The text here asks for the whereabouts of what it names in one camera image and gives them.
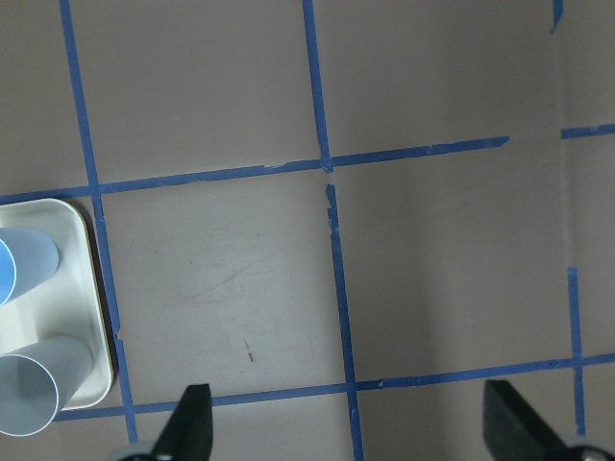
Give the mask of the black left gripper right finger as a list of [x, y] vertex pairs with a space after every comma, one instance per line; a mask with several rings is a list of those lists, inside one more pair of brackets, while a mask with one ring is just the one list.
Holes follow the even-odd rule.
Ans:
[[507, 381], [484, 382], [482, 438], [493, 460], [565, 460], [568, 447]]

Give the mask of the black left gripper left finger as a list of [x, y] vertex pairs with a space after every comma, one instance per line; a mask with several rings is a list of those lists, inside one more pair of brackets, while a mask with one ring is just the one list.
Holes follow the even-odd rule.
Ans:
[[186, 387], [152, 448], [155, 460], [208, 461], [213, 445], [212, 402], [208, 384]]

